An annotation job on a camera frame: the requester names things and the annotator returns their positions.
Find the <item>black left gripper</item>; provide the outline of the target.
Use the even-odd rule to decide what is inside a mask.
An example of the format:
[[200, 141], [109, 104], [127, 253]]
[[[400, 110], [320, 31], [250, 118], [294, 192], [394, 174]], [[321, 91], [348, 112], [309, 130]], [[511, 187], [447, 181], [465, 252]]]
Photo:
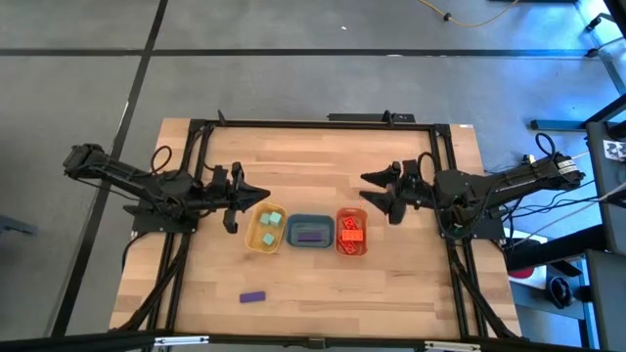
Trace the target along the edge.
[[[232, 164], [231, 181], [227, 179], [228, 171], [221, 165], [208, 166], [204, 161], [202, 166], [204, 169], [212, 172], [211, 182], [206, 186], [208, 188], [208, 194], [212, 196], [213, 199], [225, 199], [227, 201], [222, 223], [229, 234], [236, 234], [239, 229], [239, 225], [236, 222], [236, 212], [238, 210], [247, 211], [257, 203], [268, 198], [271, 192], [252, 186], [243, 180], [243, 167], [239, 161], [235, 161]], [[243, 194], [240, 196], [239, 200], [241, 183]]]

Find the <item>black diagonal beam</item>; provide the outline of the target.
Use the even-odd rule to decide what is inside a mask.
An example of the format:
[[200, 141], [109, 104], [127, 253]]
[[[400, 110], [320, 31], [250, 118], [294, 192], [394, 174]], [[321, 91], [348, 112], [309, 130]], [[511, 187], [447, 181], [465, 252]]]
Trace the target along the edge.
[[545, 243], [517, 244], [507, 256], [507, 269], [519, 271], [579, 257], [588, 249], [607, 249], [603, 225], [596, 225]]

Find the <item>blue plastic bin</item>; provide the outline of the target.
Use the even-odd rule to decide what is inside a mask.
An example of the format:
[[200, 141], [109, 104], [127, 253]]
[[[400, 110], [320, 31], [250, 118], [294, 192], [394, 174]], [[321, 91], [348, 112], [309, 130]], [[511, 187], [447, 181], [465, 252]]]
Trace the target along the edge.
[[287, 231], [288, 244], [296, 247], [328, 248], [335, 242], [335, 221], [327, 215], [291, 215]]

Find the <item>yellow plastic bin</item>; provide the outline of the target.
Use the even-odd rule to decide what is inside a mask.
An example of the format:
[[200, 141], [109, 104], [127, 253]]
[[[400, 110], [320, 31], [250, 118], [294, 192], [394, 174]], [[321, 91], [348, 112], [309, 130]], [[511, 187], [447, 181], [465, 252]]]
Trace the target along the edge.
[[[280, 212], [283, 215], [282, 222], [279, 226], [273, 226], [270, 223], [263, 225], [259, 222], [259, 218], [263, 213]], [[252, 251], [271, 254], [278, 250], [280, 247], [284, 233], [287, 226], [288, 213], [287, 211], [276, 204], [269, 202], [261, 202], [254, 208], [254, 211], [248, 222], [248, 227], [245, 236], [245, 245]], [[275, 243], [271, 246], [266, 245], [263, 242], [263, 237], [266, 234], [272, 234], [275, 237]]]

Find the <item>blue floor bar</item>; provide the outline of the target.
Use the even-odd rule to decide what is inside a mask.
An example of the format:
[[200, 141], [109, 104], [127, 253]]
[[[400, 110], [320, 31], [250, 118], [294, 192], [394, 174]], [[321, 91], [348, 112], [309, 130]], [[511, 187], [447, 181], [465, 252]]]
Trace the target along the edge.
[[534, 119], [530, 128], [536, 131], [583, 131], [585, 122], [579, 120]]

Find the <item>orange plastic bin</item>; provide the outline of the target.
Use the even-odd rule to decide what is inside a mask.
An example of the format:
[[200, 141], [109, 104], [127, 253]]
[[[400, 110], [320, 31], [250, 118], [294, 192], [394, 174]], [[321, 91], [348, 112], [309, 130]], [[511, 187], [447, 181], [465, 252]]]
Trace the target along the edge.
[[335, 250], [344, 256], [363, 256], [368, 251], [367, 213], [361, 208], [341, 208], [335, 217]]

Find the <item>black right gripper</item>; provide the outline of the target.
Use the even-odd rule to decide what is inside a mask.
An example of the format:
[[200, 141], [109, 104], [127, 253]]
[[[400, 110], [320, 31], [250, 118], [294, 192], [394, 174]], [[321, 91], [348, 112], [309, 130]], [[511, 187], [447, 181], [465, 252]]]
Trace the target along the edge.
[[422, 206], [433, 208], [432, 186], [421, 172], [421, 165], [416, 159], [393, 161], [382, 171], [363, 173], [361, 179], [376, 186], [389, 186], [390, 193], [360, 191], [359, 196], [383, 213], [389, 213], [389, 223], [398, 225], [402, 222], [407, 206], [415, 209]]

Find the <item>grey floor object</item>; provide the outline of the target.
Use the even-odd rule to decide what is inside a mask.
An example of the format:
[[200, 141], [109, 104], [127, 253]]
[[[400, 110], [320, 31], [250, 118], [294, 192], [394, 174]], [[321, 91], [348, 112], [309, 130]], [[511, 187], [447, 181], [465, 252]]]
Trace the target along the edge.
[[37, 227], [8, 216], [0, 215], [0, 235], [11, 231], [34, 235], [37, 232]]

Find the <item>grey chair base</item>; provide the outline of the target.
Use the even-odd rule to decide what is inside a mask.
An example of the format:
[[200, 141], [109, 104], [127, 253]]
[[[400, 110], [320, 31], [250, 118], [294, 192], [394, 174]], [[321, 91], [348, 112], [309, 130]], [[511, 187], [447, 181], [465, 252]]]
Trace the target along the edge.
[[[619, 95], [626, 95], [626, 0], [600, 0], [605, 11], [598, 11], [590, 19], [585, 31], [594, 40], [595, 46], [588, 57], [599, 57]], [[599, 25], [613, 24], [618, 34], [611, 40], [603, 40]]]

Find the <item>black table frame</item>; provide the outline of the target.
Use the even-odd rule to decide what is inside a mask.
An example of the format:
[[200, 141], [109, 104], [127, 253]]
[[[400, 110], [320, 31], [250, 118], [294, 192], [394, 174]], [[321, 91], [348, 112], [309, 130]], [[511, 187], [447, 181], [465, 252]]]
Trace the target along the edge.
[[[246, 180], [271, 192], [289, 214], [335, 216], [343, 207], [367, 215], [368, 251], [348, 257], [286, 243], [271, 254], [228, 234], [220, 215], [192, 236], [174, 327], [209, 335], [454, 339], [478, 331], [467, 292], [451, 278], [448, 250], [435, 217], [409, 210], [391, 225], [359, 197], [360, 177], [395, 160], [428, 152], [443, 168], [480, 172], [470, 127], [437, 132], [406, 123], [234, 121], [217, 128], [209, 163], [239, 161]], [[240, 294], [266, 292], [244, 303]]]

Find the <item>silver metal bracket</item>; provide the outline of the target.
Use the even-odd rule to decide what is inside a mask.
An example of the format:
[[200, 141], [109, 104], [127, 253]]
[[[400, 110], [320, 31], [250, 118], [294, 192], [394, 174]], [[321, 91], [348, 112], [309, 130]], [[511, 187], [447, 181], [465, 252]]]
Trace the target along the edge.
[[425, 352], [481, 352], [481, 348], [478, 344], [426, 340]]
[[208, 335], [160, 336], [155, 338], [154, 347], [198, 345], [207, 344], [209, 341]]

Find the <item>black and white marker tag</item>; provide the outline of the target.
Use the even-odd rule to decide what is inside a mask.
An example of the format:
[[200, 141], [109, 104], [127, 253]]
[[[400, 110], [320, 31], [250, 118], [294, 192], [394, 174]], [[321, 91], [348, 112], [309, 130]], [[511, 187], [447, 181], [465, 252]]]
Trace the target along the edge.
[[626, 161], [626, 142], [603, 140], [603, 149], [605, 158]]

